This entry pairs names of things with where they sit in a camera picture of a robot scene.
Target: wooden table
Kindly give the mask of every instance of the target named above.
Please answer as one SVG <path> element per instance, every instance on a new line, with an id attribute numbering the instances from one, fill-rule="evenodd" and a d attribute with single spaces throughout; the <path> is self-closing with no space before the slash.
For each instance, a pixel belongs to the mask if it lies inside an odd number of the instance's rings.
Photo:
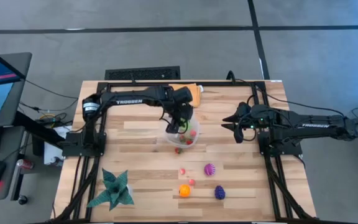
<path id="1" fill-rule="evenodd" d="M 97 81 L 83 82 L 74 130 L 84 124 L 81 101 L 96 92 L 97 84 Z M 286 100 L 282 82 L 265 81 L 265 84 L 268 94 Z M 144 88 L 131 86 L 113 89 L 128 91 Z M 135 205 L 119 205 L 109 212 L 109 203 L 103 203 L 93 208 L 91 221 L 274 221 L 265 162 L 259 154 L 257 141 L 236 144 L 233 133 L 220 126 L 222 119 L 232 115 L 239 102 L 246 101 L 251 94 L 248 86 L 204 86 L 201 105 L 195 109 L 195 116 L 201 124 L 200 137 L 195 146 L 185 149 L 180 155 L 175 154 L 175 147 L 164 140 L 163 132 L 167 124 L 158 120 L 161 108 L 147 105 L 110 108 L 106 122 L 108 144 L 100 160 L 95 196 L 105 189 L 102 168 L 117 175 L 129 170 L 128 182 L 134 189 Z M 288 109 L 286 103 L 271 98 L 269 103 L 272 107 Z M 251 130 L 245 131 L 244 137 L 251 138 L 253 134 Z M 64 162 L 55 198 L 57 215 L 70 201 L 77 161 L 77 157 L 71 157 Z M 282 156 L 282 161 L 289 191 L 307 213 L 315 216 L 303 164 L 293 156 Z M 207 163 L 216 166 L 214 176 L 204 175 L 203 167 Z M 179 174 L 180 168 L 186 169 L 185 175 Z M 196 185 L 189 198 L 180 198 L 178 188 L 181 184 L 187 184 L 188 179 L 195 179 Z M 226 191 L 224 200 L 214 197 L 217 185 L 222 185 Z M 282 195 L 276 190 L 284 217 Z M 85 216 L 87 198 L 88 193 L 85 192 L 80 218 Z"/>

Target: red can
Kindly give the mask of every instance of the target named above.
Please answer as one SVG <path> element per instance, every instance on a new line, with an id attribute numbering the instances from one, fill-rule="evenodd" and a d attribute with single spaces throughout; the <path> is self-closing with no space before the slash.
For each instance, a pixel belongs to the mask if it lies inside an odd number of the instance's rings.
<path id="1" fill-rule="evenodd" d="M 25 169 L 32 169 L 34 167 L 34 163 L 27 159 L 19 159 L 16 165 Z"/>

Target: purple egg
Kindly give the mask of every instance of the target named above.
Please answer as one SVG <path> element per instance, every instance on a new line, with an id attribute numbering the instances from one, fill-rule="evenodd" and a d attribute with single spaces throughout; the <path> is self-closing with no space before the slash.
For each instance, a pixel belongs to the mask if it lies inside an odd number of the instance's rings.
<path id="1" fill-rule="evenodd" d="M 206 164 L 204 167 L 205 175 L 214 175 L 215 174 L 215 166 L 214 164 Z"/>

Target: purple toy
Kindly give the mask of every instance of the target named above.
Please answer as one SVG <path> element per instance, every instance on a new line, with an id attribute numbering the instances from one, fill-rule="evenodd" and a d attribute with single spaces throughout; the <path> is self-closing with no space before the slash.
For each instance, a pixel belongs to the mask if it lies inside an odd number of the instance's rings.
<path id="1" fill-rule="evenodd" d="M 205 175 L 214 175 L 215 174 L 215 166 L 214 164 L 206 164 L 204 167 Z"/>
<path id="2" fill-rule="evenodd" d="M 215 188 L 215 197 L 216 199 L 222 200 L 226 196 L 226 193 L 224 193 L 222 186 L 216 186 Z"/>

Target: orange ball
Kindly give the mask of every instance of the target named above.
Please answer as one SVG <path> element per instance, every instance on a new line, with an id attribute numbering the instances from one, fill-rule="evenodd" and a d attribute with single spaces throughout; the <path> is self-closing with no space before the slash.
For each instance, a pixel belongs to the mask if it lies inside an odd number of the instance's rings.
<path id="1" fill-rule="evenodd" d="M 182 184 L 179 188 L 179 196 L 189 197 L 190 195 L 190 186 L 187 184 Z"/>

